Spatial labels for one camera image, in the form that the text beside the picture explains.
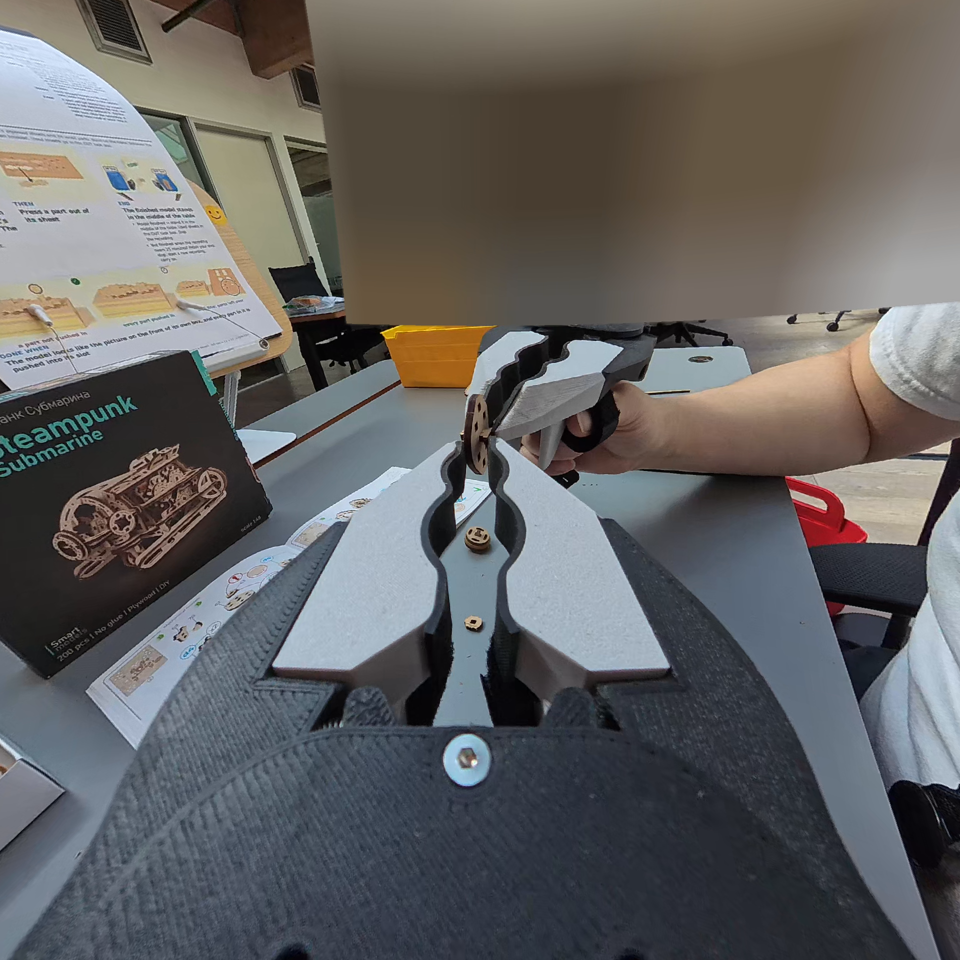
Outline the illustrated instruction booklet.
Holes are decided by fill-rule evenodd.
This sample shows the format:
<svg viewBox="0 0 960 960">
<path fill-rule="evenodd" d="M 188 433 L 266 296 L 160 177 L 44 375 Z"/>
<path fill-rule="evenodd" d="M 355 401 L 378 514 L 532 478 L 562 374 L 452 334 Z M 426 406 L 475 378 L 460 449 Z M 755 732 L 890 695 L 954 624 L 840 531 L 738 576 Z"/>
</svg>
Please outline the illustrated instruction booklet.
<svg viewBox="0 0 960 960">
<path fill-rule="evenodd" d="M 94 680 L 87 690 L 90 699 L 137 749 L 171 691 L 221 627 L 333 523 L 347 522 L 408 473 L 408 468 L 390 467 L 309 518 L 284 544 L 235 563 Z"/>
</svg>

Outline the round wooden wheel part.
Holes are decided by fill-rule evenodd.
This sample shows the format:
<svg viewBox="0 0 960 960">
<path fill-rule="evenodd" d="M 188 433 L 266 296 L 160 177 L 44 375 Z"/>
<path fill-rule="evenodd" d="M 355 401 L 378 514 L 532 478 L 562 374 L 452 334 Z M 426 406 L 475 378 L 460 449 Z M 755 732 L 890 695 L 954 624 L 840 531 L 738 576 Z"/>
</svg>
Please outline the round wooden wheel part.
<svg viewBox="0 0 960 960">
<path fill-rule="evenodd" d="M 474 392 L 467 398 L 461 433 L 465 463 L 474 474 L 484 475 L 487 472 L 490 433 L 488 403 L 482 392 Z"/>
</svg>

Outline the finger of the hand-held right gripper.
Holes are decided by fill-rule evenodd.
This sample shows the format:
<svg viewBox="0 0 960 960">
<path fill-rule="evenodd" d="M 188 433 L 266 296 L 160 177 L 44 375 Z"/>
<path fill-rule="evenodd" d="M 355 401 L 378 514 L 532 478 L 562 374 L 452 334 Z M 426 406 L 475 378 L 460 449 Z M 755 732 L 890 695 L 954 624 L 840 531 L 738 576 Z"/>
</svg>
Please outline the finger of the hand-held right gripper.
<svg viewBox="0 0 960 960">
<path fill-rule="evenodd" d="M 472 397 L 481 396 L 490 417 L 563 417 L 558 388 L 526 388 L 549 363 L 561 358 L 570 340 L 567 328 L 543 328 L 506 333 L 479 353 L 473 377 L 465 391 L 465 414 L 472 412 Z"/>
<path fill-rule="evenodd" d="M 621 345 L 611 342 L 568 342 L 559 359 L 548 362 L 542 373 L 518 386 L 493 427 L 494 436 L 516 439 L 590 409 L 601 395 L 606 367 L 622 352 Z"/>
</svg>

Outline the black model kit box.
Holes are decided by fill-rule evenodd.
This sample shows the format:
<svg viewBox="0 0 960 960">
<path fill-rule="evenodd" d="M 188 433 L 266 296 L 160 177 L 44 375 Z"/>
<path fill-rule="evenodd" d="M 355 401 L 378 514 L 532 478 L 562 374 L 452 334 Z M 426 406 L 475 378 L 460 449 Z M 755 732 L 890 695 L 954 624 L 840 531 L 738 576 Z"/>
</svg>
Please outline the black model kit box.
<svg viewBox="0 0 960 960">
<path fill-rule="evenodd" d="M 265 522 L 200 360 L 1 397 L 1 641 L 48 679 Z"/>
</svg>

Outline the white cardboard box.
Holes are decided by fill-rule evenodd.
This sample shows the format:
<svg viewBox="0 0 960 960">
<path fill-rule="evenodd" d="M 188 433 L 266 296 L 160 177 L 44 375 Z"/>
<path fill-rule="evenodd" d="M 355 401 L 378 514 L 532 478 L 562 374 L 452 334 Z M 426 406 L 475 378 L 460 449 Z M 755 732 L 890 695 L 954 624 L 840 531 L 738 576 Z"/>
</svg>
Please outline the white cardboard box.
<svg viewBox="0 0 960 960">
<path fill-rule="evenodd" d="M 65 789 L 31 762 L 12 742 L 1 739 L 1 850 L 30 826 Z"/>
</svg>

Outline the red plastic basket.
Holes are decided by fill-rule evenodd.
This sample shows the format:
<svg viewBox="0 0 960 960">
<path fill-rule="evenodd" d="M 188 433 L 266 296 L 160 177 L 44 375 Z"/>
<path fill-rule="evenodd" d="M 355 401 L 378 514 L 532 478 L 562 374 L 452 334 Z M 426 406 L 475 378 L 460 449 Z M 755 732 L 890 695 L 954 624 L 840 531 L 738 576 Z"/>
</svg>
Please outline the red plastic basket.
<svg viewBox="0 0 960 960">
<path fill-rule="evenodd" d="M 830 490 L 794 477 L 784 481 L 792 494 L 816 500 L 809 503 L 793 499 L 798 522 L 808 547 L 863 544 L 868 533 L 856 522 L 846 518 L 841 499 Z"/>
</svg>

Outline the white printed instruction sheet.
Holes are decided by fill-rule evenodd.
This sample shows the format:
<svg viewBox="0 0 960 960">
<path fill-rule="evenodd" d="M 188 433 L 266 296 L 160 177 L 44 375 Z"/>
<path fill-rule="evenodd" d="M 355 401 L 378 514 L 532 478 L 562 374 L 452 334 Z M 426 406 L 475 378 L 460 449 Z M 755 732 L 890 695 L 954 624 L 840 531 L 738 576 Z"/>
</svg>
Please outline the white printed instruction sheet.
<svg viewBox="0 0 960 960">
<path fill-rule="evenodd" d="M 1 377 L 160 352 L 237 363 L 282 329 L 142 116 L 33 36 L 1 38 Z"/>
</svg>

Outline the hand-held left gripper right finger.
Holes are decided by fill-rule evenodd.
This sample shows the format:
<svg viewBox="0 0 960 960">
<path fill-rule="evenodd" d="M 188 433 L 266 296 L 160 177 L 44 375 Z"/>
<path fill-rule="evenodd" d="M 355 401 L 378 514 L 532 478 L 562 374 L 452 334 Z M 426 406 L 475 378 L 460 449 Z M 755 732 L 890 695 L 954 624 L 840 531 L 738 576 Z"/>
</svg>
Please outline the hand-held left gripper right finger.
<svg viewBox="0 0 960 960">
<path fill-rule="evenodd" d="M 488 653 L 496 726 L 534 726 L 567 688 L 648 680 L 670 665 L 594 510 L 502 440 L 489 447 L 499 571 Z"/>
</svg>

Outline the person's right hand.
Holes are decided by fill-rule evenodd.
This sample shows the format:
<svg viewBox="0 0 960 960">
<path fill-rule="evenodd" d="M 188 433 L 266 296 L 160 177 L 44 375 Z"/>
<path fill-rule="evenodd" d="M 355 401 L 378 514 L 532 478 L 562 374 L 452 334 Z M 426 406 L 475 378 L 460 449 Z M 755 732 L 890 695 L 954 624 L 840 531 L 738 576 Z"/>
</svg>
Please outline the person's right hand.
<svg viewBox="0 0 960 960">
<path fill-rule="evenodd" d="M 585 453 L 572 451 L 562 442 L 551 463 L 544 468 L 551 476 L 577 471 L 581 474 L 617 475 L 657 469 L 666 461 L 666 421 L 672 398 L 651 397 L 638 386 L 621 382 L 609 394 L 619 410 L 614 433 Z"/>
</svg>

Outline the black office chair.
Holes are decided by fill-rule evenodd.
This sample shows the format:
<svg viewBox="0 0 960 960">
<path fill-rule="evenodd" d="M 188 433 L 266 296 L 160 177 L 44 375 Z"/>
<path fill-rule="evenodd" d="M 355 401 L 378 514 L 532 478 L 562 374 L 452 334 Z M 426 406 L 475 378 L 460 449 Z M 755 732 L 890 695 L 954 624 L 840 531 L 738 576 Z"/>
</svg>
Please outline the black office chair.
<svg viewBox="0 0 960 960">
<path fill-rule="evenodd" d="M 879 627 L 846 626 L 850 617 L 835 617 L 835 633 L 857 700 L 905 645 L 913 620 L 927 597 L 927 558 L 931 534 L 959 487 L 959 439 L 951 443 L 916 545 L 871 543 L 810 548 L 823 598 L 829 602 L 890 615 L 879 645 L 867 644 Z"/>
</svg>

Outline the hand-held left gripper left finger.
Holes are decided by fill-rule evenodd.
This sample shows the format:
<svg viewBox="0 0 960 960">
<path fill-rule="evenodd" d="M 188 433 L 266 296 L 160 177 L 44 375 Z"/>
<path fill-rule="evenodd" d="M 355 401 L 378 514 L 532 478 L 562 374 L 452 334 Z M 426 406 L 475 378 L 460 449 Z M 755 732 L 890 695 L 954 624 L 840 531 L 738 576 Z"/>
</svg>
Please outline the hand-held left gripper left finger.
<svg viewBox="0 0 960 960">
<path fill-rule="evenodd" d="M 373 686 L 430 725 L 450 677 L 447 573 L 461 496 L 461 442 L 448 443 L 346 525 L 273 663 L 283 677 Z"/>
</svg>

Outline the black round device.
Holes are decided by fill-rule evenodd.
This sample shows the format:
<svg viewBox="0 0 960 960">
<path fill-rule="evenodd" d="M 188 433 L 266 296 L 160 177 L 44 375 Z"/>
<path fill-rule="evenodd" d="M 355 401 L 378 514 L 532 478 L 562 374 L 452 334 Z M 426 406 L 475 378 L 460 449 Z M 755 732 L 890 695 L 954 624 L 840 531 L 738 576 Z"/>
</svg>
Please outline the black round device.
<svg viewBox="0 0 960 960">
<path fill-rule="evenodd" d="M 935 869 L 959 842 L 958 788 L 902 779 L 889 788 L 888 799 L 908 857 L 920 868 Z"/>
</svg>

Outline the black swivel chair base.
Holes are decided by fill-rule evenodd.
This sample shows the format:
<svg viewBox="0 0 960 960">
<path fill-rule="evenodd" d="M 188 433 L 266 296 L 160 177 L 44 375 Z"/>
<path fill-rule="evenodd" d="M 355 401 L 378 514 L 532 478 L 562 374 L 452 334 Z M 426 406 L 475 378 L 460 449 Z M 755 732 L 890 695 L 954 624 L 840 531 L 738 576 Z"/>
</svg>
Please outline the black swivel chair base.
<svg viewBox="0 0 960 960">
<path fill-rule="evenodd" d="M 723 347 L 733 346 L 734 340 L 724 331 L 712 329 L 700 321 L 695 322 L 658 322 L 650 325 L 655 334 L 657 347 L 686 346 L 694 349 L 701 347 L 698 337 L 718 339 Z"/>
</svg>

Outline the wooden table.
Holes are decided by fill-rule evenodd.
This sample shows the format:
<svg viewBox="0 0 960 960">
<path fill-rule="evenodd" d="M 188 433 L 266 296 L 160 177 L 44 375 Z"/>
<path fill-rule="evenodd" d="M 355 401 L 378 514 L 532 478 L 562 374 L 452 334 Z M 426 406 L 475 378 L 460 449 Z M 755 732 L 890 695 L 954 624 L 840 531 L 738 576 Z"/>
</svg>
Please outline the wooden table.
<svg viewBox="0 0 960 960">
<path fill-rule="evenodd" d="M 351 375 L 366 369 L 369 351 L 386 346 L 380 328 L 348 324 L 345 306 L 342 298 L 320 295 L 294 297 L 283 305 L 316 391 L 329 386 L 325 364 L 346 366 Z"/>
</svg>

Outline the grey desk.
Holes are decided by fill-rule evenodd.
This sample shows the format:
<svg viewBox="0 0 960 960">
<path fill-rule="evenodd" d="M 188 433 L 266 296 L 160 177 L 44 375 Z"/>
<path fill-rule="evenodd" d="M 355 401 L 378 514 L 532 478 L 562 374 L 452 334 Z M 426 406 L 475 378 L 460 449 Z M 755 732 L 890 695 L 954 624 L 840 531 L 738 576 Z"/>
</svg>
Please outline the grey desk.
<svg viewBox="0 0 960 960">
<path fill-rule="evenodd" d="M 46 680 L 2 648 L 2 736 L 65 793 L 2 851 L 8 958 L 90 844 L 134 751 L 88 686 L 194 594 L 463 426 L 458 390 L 406 390 L 381 362 L 251 424 L 306 436 L 257 467 L 270 518 Z M 938 958 L 795 509 L 781 478 L 628 473 L 573 488 L 616 520 L 750 655 L 793 724 L 851 859 L 917 958 Z"/>
</svg>

